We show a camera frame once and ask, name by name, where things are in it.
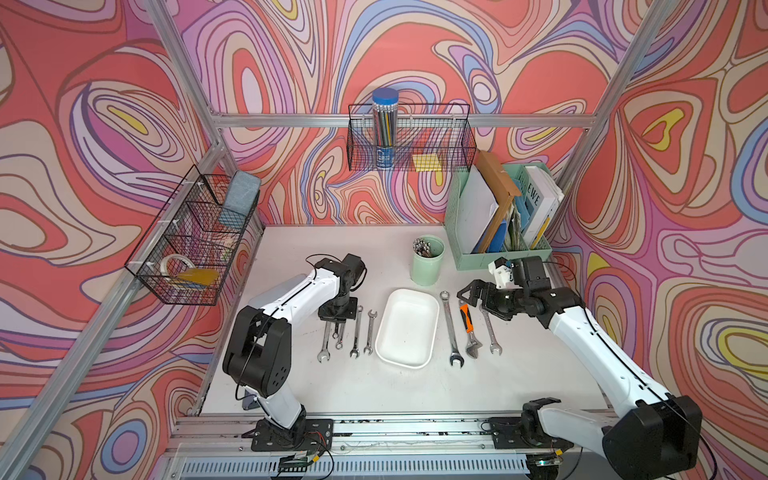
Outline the thin silver wrench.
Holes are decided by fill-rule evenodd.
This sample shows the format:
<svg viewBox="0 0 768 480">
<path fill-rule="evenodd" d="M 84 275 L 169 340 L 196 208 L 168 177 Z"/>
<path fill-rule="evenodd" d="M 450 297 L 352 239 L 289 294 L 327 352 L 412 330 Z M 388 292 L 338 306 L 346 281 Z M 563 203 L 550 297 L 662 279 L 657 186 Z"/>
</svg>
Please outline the thin silver wrench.
<svg viewBox="0 0 768 480">
<path fill-rule="evenodd" d="M 345 326 L 346 326 L 346 324 L 344 322 L 338 323 L 336 325 L 336 329 L 335 329 L 335 332 L 334 332 L 334 338 L 336 340 L 335 348 L 337 350 L 342 350 L 343 349 L 343 345 L 344 345 L 343 340 L 344 340 Z"/>
</svg>

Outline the silver double open-end wrench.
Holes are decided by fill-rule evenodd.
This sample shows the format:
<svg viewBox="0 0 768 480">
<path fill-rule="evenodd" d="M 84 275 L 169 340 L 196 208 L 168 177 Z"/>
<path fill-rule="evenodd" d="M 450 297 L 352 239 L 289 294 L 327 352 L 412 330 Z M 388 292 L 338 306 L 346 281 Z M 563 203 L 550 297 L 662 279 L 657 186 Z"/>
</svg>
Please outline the silver double open-end wrench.
<svg viewBox="0 0 768 480">
<path fill-rule="evenodd" d="M 497 340 L 497 337 L 493 328 L 493 324 L 490 319 L 490 314 L 484 308 L 481 309 L 481 314 L 483 316 L 483 319 L 488 331 L 489 339 L 490 339 L 490 347 L 489 347 L 490 353 L 492 355 L 500 356 L 503 353 L 503 348 L 501 347 L 501 345 Z"/>
</svg>

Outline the small silver ring wrench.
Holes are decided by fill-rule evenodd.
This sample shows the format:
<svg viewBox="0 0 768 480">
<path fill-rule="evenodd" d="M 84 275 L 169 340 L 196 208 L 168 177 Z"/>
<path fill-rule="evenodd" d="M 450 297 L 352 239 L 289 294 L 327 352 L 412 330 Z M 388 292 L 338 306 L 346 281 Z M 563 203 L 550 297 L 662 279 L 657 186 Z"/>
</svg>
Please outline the small silver ring wrench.
<svg viewBox="0 0 768 480">
<path fill-rule="evenodd" d="M 359 336 L 360 336 L 360 330 L 361 330 L 362 312 L 363 312 L 363 306 L 359 304 L 357 306 L 356 317 L 355 317 L 353 345 L 349 354 L 349 356 L 352 359 L 357 359 L 359 357 Z"/>
</svg>

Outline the silver 19 combination wrench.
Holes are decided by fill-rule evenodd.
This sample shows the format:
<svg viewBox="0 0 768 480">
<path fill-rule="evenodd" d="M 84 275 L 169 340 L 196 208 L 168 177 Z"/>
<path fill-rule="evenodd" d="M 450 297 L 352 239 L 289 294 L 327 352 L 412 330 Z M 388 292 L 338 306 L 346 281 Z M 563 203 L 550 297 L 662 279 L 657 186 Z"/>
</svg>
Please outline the silver 19 combination wrench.
<svg viewBox="0 0 768 480">
<path fill-rule="evenodd" d="M 330 321 L 324 323 L 324 331 L 321 342 L 321 349 L 317 354 L 317 360 L 319 363 L 327 362 L 330 359 L 329 343 L 331 339 L 333 327 Z"/>
</svg>

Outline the orange handle adjustable wrench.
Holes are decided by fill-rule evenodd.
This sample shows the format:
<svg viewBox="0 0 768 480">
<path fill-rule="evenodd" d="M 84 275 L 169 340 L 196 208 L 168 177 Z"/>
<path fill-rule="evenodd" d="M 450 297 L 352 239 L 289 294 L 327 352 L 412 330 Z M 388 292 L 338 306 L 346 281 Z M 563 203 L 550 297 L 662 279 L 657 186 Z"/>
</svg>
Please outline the orange handle adjustable wrench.
<svg viewBox="0 0 768 480">
<path fill-rule="evenodd" d="M 464 330 L 467 334 L 468 342 L 466 346 L 466 353 L 472 359 L 477 359 L 479 355 L 479 349 L 482 347 L 482 343 L 478 340 L 474 323 L 469 310 L 469 305 L 463 301 L 459 301 L 459 309 L 461 313 L 462 323 Z"/>
</svg>

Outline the white plastic storage box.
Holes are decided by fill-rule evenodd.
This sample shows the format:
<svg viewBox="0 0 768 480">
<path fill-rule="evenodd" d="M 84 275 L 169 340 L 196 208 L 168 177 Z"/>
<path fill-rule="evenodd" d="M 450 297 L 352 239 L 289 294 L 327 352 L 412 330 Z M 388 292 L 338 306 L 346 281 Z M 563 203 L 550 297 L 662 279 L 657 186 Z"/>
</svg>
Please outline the white plastic storage box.
<svg viewBox="0 0 768 480">
<path fill-rule="evenodd" d="M 397 289 L 388 297 L 376 336 L 375 352 L 384 363 L 408 370 L 432 359 L 439 303 L 428 293 Z"/>
</svg>

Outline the large silver combination wrench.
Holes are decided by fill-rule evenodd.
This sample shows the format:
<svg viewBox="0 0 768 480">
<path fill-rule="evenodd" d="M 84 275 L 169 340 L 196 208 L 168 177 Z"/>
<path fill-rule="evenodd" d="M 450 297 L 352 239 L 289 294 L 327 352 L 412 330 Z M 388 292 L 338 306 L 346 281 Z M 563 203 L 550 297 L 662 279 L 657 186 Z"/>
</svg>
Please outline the large silver combination wrench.
<svg viewBox="0 0 768 480">
<path fill-rule="evenodd" d="M 460 368 L 464 366 L 464 358 L 461 355 L 458 343 L 456 339 L 456 333 L 454 328 L 454 322 L 451 315 L 451 309 L 450 309 L 450 294 L 448 291 L 441 291 L 439 294 L 441 304 L 443 306 L 444 316 L 445 316 L 445 322 L 447 326 L 447 334 L 448 339 L 450 343 L 451 353 L 449 357 L 449 364 L 451 366 L 454 366 L 457 364 Z"/>
</svg>

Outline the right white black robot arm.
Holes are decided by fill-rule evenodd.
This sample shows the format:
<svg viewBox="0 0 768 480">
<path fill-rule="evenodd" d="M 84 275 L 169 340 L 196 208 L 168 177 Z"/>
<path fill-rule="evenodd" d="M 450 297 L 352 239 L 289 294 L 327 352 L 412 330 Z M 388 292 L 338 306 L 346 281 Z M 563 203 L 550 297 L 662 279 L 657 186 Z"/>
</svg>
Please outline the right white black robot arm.
<svg viewBox="0 0 768 480">
<path fill-rule="evenodd" d="M 524 313 L 568 347 L 608 397 L 613 416 L 590 413 L 547 397 L 527 402 L 520 435 L 531 446 L 561 439 L 607 460 L 623 479 L 656 479 L 696 465 L 702 412 L 651 378 L 599 327 L 581 297 L 546 280 L 499 290 L 474 280 L 457 294 L 471 306 L 502 303 L 499 317 Z"/>
</svg>

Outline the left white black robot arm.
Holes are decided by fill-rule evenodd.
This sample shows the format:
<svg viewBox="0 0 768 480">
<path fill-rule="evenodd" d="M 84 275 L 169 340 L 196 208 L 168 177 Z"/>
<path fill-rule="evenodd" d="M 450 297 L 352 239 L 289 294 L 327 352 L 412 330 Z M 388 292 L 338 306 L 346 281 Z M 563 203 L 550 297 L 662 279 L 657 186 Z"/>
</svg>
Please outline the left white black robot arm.
<svg viewBox="0 0 768 480">
<path fill-rule="evenodd" d="M 354 317 L 357 299 L 351 292 L 364 275 L 364 268 L 319 268 L 253 297 L 237 313 L 222 370 L 264 412 L 243 435 L 252 440 L 252 450 L 298 450 L 308 442 L 306 408 L 287 384 L 293 330 L 314 313 L 325 324 Z"/>
</svg>

